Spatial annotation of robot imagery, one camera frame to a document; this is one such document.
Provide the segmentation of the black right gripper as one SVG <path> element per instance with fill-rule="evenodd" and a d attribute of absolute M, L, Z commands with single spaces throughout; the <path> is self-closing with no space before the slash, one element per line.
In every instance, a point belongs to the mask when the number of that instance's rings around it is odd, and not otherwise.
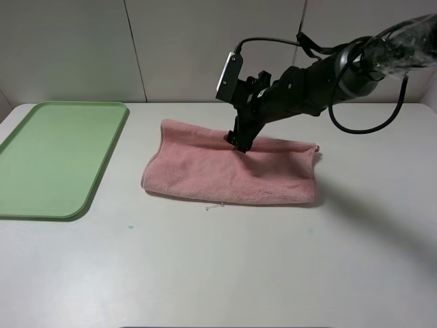
<path fill-rule="evenodd" d="M 369 95 L 378 84 L 367 70 L 368 63 L 355 58 L 341 80 L 336 83 L 341 69 L 371 38 L 357 38 L 333 48 L 316 45 L 305 34 L 298 34 L 298 42 L 309 57 L 318 57 L 307 68 L 290 66 L 276 81 L 262 71 L 257 77 L 239 80 L 235 89 L 235 132 L 229 131 L 224 140 L 239 152 L 248 152 L 256 135 L 265 124 L 307 114 L 317 117 L 327 107 Z"/>

